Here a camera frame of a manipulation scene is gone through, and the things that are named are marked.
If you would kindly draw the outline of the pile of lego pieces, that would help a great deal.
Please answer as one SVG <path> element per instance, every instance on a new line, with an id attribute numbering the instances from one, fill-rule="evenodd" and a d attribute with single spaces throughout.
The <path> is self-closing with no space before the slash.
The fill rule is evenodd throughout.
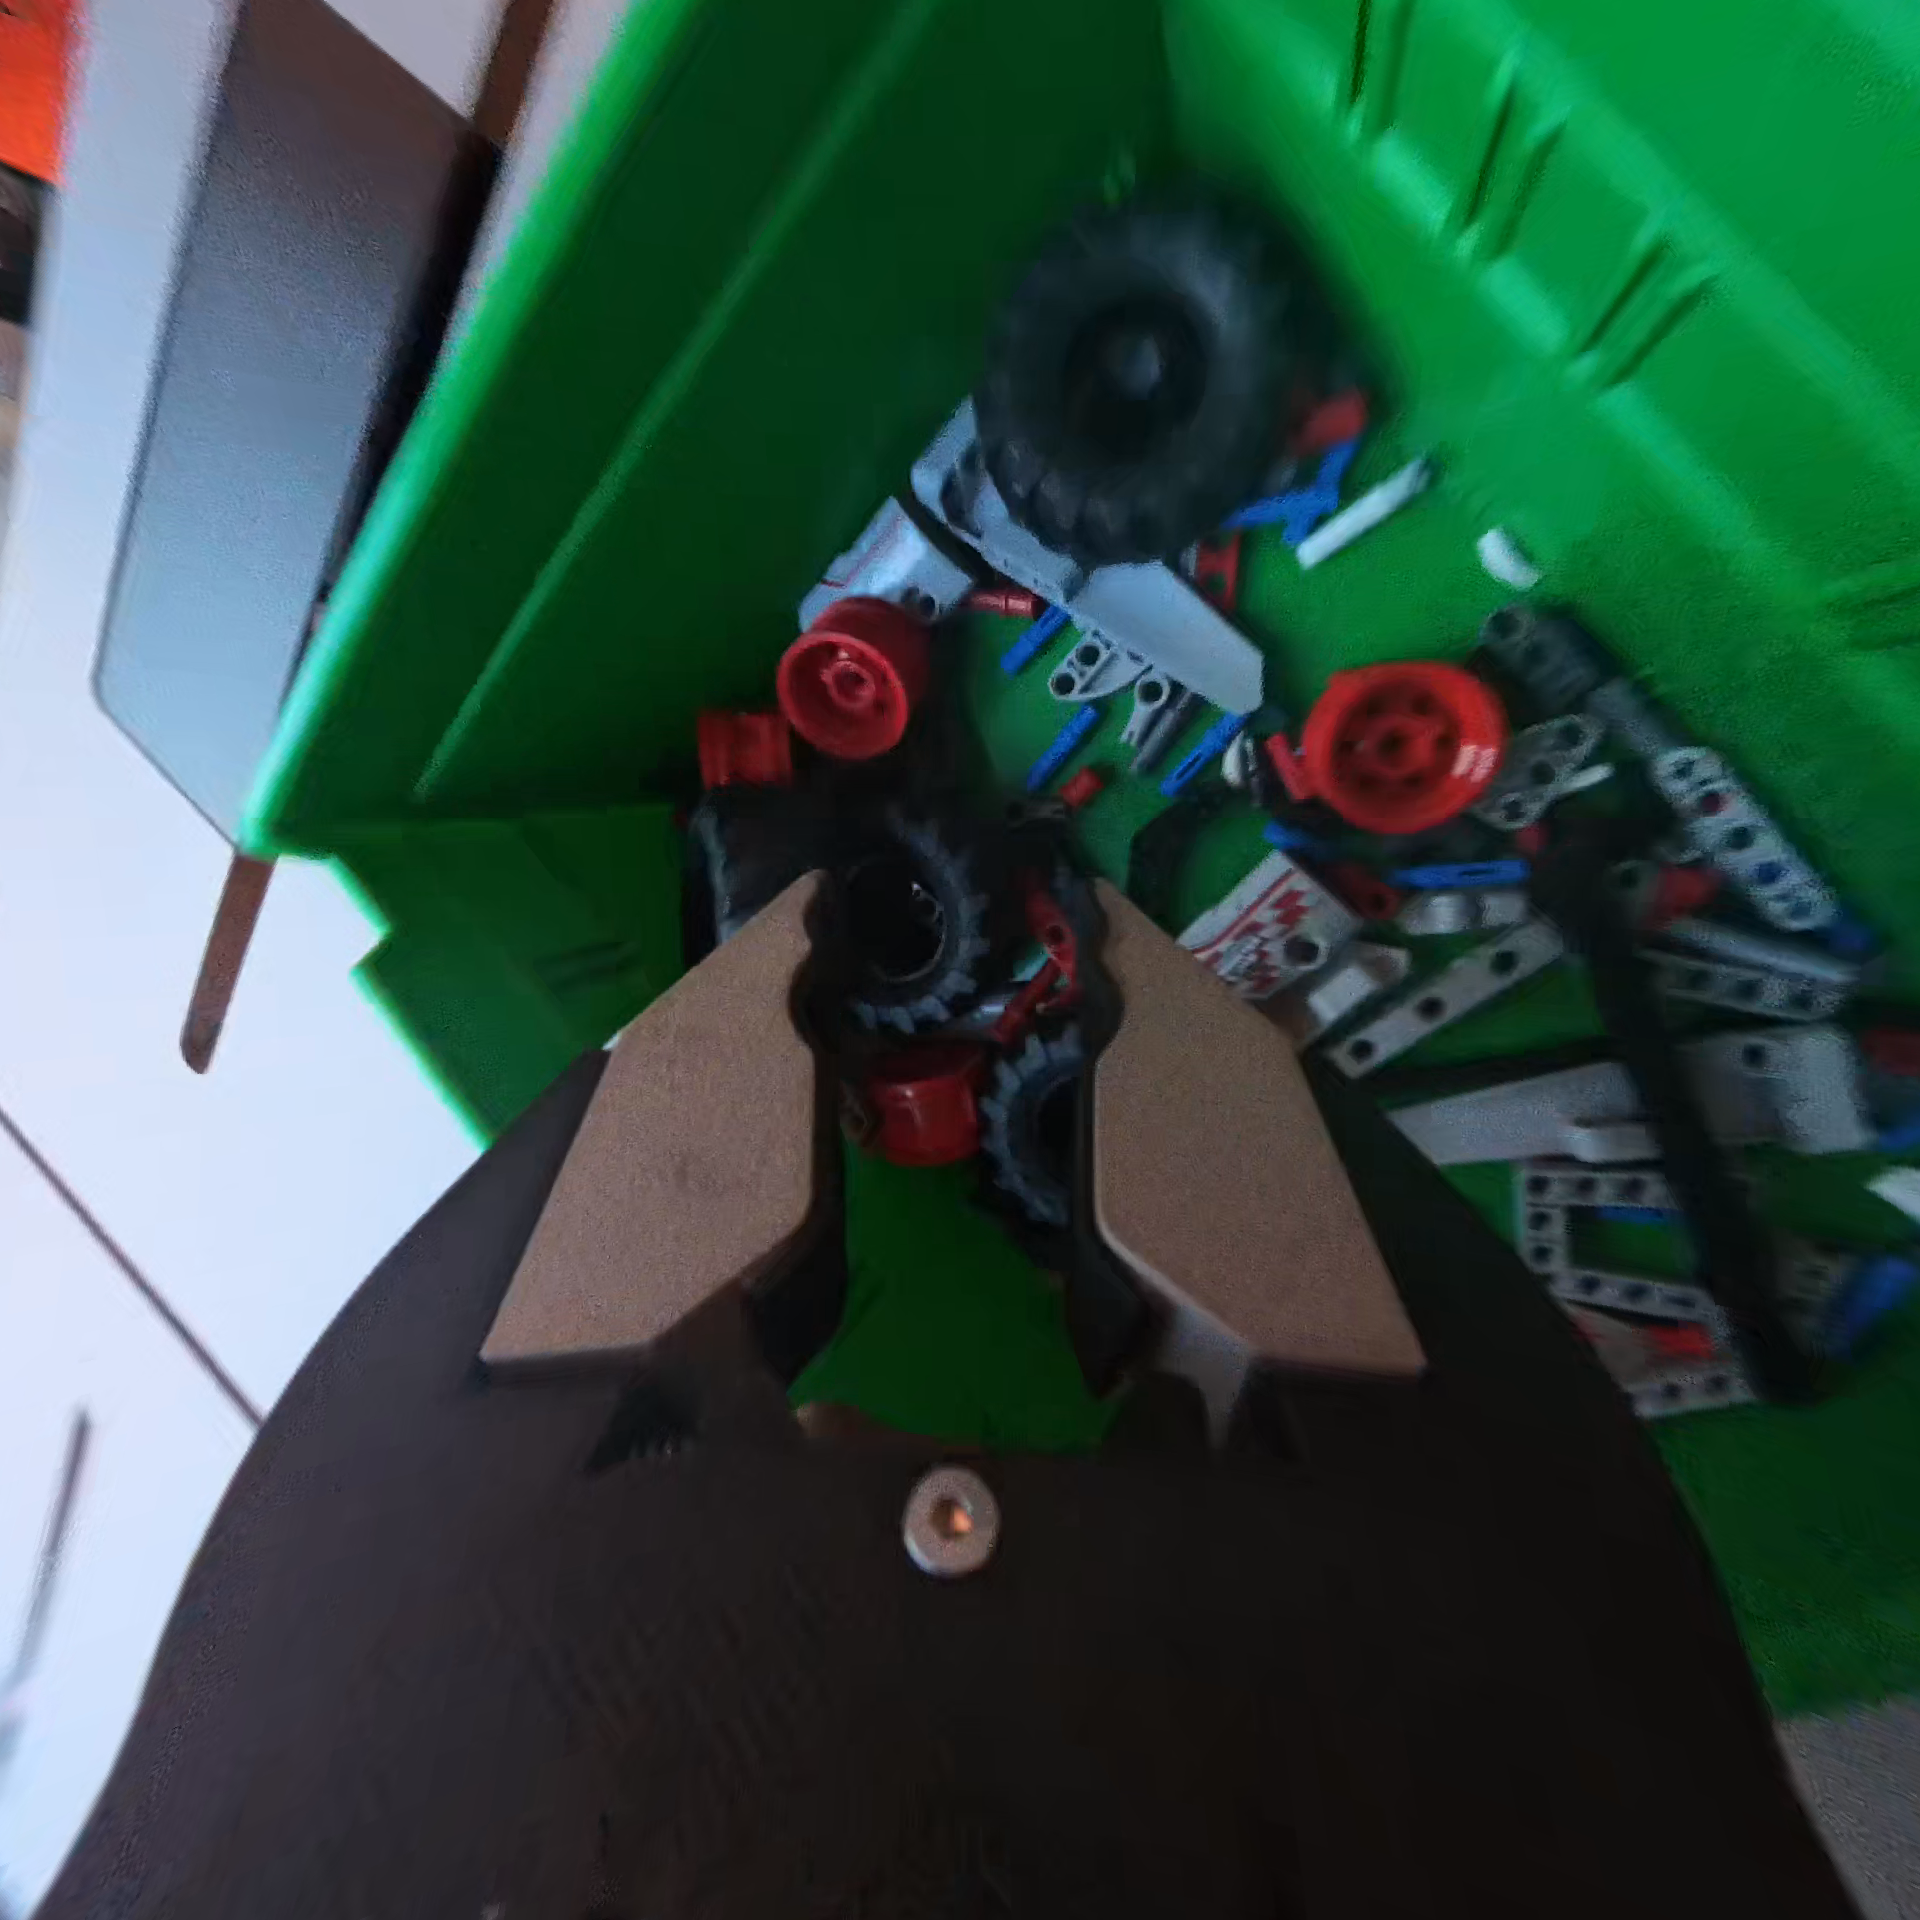
<path id="1" fill-rule="evenodd" d="M 1325 309 L 1329 359 L 1324 386 L 1301 408 L 1282 445 L 1306 442 L 1308 416 L 1322 400 L 1339 397 L 1349 386 L 1361 386 L 1363 395 L 1378 387 L 1374 355 L 1355 334 L 1354 315 L 1329 294 L 1306 255 L 1299 248 L 1297 254 Z M 1615 846 L 1606 839 L 1614 826 L 1627 826 L 1627 819 L 1587 822 L 1574 840 L 1548 857 L 1539 874 L 1545 881 L 1549 918 L 1545 925 L 1527 923 L 1525 933 L 1542 933 L 1549 939 L 1567 935 L 1591 959 L 1594 990 L 1612 1030 L 1615 1061 L 1642 1103 L 1653 1142 L 1666 1151 L 1670 1199 L 1695 1239 L 1695 1302 L 1682 1306 L 1679 1319 L 1718 1326 L 1710 1354 L 1675 1362 L 1668 1374 L 1639 1382 L 1637 1402 L 1660 1413 L 1718 1406 L 1724 1384 L 1788 1400 L 1810 1392 L 1820 1359 L 1841 1354 L 1841 1319 L 1862 1293 L 1828 1287 L 1818 1296 L 1793 1296 L 1749 1210 L 1745 1189 L 1716 1161 L 1708 1110 L 1695 1099 L 1684 1048 L 1658 1007 L 1653 961 L 1639 953 L 1629 896 L 1604 874 L 1604 865 L 1615 857 Z M 1077 969 L 1085 987 L 1091 883 L 1063 874 L 1063 886 L 1067 929 L 1081 939 Z M 1065 1227 L 1046 1229 L 1042 1239 L 1063 1262 L 1074 1351 L 1093 1390 L 1106 1392 L 1103 1365 L 1089 1359 L 1074 1338 L 1093 1320 L 1071 1306 L 1071 1273 L 1078 1269 L 1071 1213 Z"/>

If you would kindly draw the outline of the green plastic bin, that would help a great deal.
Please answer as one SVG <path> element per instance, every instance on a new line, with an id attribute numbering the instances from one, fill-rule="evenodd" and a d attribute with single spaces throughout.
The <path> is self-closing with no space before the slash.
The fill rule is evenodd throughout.
<path id="1" fill-rule="evenodd" d="M 1078 207 L 1222 182 L 1438 497 L 1242 608 L 1269 702 L 1467 656 L 1503 530 L 1761 790 L 1916 1018 L 1916 5 L 638 5 L 375 493 L 247 803 L 501 1135 L 682 970 L 769 699 Z"/>

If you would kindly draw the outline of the large black lego tire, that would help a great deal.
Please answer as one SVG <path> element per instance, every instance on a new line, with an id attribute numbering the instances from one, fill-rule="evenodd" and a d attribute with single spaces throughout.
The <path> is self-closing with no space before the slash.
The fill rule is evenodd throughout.
<path id="1" fill-rule="evenodd" d="M 1329 317 L 1242 199 L 1091 210 L 1025 266 L 973 383 L 1009 514 L 1085 569 L 1170 560 L 1257 497 L 1324 386 Z"/>

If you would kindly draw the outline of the small black lego tire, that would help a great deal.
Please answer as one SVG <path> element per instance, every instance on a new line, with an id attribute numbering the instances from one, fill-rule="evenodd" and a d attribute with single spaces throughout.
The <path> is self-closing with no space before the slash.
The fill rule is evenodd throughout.
<path id="1" fill-rule="evenodd" d="M 954 1024 L 991 951 L 977 843 L 942 815 L 884 801 L 861 813 L 829 867 L 836 1021 L 866 1037 Z"/>
<path id="2" fill-rule="evenodd" d="M 980 1155 L 991 1186 L 1046 1229 L 1070 1223 L 1077 1103 L 1085 1066 L 1081 1024 L 1031 1030 L 999 1057 L 978 1103 Z"/>

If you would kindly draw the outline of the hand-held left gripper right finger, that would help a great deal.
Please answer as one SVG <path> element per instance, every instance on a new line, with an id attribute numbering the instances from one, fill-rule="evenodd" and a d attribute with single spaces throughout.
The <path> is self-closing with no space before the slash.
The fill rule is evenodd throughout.
<path id="1" fill-rule="evenodd" d="M 1113 1448 L 1308 1448 L 1426 1352 L 1293 1041 L 1113 881 L 1089 899 L 1077 1331 Z"/>

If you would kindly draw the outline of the grey lego panel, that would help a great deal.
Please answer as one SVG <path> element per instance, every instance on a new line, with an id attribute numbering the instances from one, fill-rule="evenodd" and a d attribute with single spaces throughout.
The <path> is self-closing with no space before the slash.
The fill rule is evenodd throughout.
<path id="1" fill-rule="evenodd" d="M 1226 712 L 1263 702 L 1262 650 L 1164 562 L 1093 569 L 1065 600 L 1077 626 L 1116 641 Z"/>

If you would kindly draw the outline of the red lego wheel hub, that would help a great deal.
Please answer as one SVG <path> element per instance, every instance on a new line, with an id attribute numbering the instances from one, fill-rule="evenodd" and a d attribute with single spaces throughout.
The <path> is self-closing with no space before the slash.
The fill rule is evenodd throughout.
<path id="1" fill-rule="evenodd" d="M 931 623 L 873 593 L 845 593 L 786 646 L 775 694 L 786 725 L 836 760 L 895 749 L 931 683 Z"/>
<path id="2" fill-rule="evenodd" d="M 853 1081 L 857 1138 L 900 1168 L 949 1168 L 980 1150 L 987 1051 L 971 1039 L 929 1039 L 884 1051 Z"/>
<path id="3" fill-rule="evenodd" d="M 1509 737 L 1501 697 L 1467 666 L 1349 666 L 1329 678 L 1308 711 L 1293 753 L 1297 785 L 1363 832 L 1428 832 L 1485 798 Z"/>

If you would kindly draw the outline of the brown wooden strip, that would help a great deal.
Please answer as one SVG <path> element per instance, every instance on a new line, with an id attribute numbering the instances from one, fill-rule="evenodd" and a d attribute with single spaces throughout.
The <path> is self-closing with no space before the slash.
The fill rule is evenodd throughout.
<path id="1" fill-rule="evenodd" d="M 178 1030 L 180 1061 L 195 1073 L 211 1069 L 221 1041 L 274 873 L 274 859 L 241 853 L 227 867 Z"/>

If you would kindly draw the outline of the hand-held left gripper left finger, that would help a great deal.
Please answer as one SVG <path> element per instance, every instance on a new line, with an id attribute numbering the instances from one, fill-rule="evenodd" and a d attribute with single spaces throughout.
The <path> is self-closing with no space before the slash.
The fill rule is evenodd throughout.
<path id="1" fill-rule="evenodd" d="M 828 983 L 833 879 L 804 871 L 614 1037 L 479 1345 L 492 1381 L 791 1398 L 845 1296 Z"/>

